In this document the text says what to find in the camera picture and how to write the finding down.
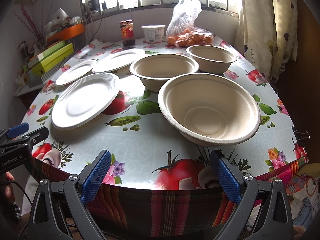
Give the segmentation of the left hand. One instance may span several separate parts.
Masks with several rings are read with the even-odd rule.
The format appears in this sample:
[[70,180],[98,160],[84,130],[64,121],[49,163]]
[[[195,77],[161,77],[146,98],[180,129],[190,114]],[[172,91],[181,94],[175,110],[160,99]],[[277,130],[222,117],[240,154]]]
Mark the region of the left hand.
[[[10,172],[7,172],[5,175],[6,175],[6,182],[15,180],[14,176]],[[9,201],[9,203],[13,203],[15,201],[14,189],[11,184],[8,184],[5,187],[4,194],[7,200]]]

